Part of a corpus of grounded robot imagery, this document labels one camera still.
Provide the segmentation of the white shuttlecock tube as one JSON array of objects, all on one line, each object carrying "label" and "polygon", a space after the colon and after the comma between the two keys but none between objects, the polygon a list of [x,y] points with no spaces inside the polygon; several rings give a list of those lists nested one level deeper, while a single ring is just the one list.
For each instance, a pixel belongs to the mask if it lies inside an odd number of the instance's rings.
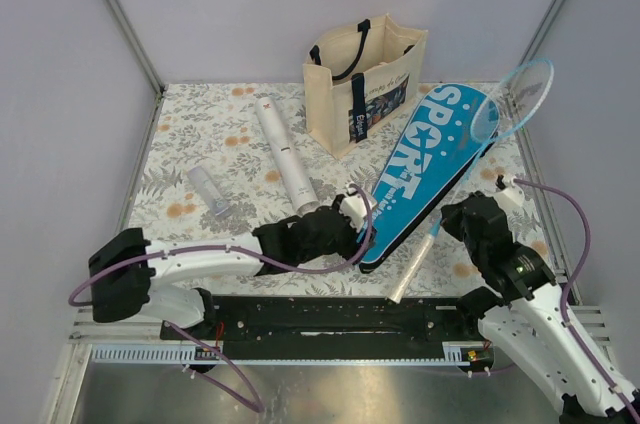
[{"label": "white shuttlecock tube", "polygon": [[302,216],[316,210],[318,197],[275,101],[259,98],[254,109],[294,211]]}]

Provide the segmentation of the blue racket cover bag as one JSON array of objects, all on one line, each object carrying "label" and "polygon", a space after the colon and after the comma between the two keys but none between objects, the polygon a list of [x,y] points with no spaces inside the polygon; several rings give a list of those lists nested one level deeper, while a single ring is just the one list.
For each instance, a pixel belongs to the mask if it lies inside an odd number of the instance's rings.
[{"label": "blue racket cover bag", "polygon": [[373,189],[375,238],[358,264],[378,269],[464,176],[481,144],[470,134],[487,94],[441,84],[417,104]]}]

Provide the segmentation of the clear plastic tube cap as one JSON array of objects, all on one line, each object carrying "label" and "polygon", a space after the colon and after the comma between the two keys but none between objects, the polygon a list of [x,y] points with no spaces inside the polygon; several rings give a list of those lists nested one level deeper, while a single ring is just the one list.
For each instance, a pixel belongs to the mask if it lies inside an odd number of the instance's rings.
[{"label": "clear plastic tube cap", "polygon": [[229,214],[231,211],[229,201],[222,195],[203,167],[192,168],[187,172],[187,177],[214,216],[222,217]]}]

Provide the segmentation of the light blue racket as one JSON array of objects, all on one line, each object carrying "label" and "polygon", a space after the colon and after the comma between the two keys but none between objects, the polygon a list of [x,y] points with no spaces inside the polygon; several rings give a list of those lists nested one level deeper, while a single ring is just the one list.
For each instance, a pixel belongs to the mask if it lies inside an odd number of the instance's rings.
[{"label": "light blue racket", "polygon": [[473,174],[481,156],[496,142],[520,130],[546,99],[554,79],[554,66],[545,58],[530,60],[509,73],[478,106],[469,135],[480,148],[447,199],[454,203]]}]

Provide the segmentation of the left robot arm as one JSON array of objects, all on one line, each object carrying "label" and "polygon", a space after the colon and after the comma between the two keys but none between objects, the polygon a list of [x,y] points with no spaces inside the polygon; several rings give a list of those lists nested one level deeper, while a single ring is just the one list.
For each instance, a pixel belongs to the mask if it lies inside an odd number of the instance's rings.
[{"label": "left robot arm", "polygon": [[100,324],[148,316],[196,339],[216,330],[210,292],[182,283],[211,276],[261,277],[311,273],[309,262],[337,255],[357,264],[373,242],[377,203],[354,187],[303,216],[224,240],[153,241],[140,228],[121,231],[88,261],[92,317]]}]

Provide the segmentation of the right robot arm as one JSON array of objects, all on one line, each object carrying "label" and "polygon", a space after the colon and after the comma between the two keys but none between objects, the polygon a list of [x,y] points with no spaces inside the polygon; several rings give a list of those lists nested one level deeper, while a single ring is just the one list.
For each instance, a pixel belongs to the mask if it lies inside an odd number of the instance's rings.
[{"label": "right robot arm", "polygon": [[457,302],[455,327],[500,348],[539,388],[562,423],[636,423],[639,389],[595,344],[544,259],[518,242],[501,195],[481,192],[442,209],[484,286]]}]

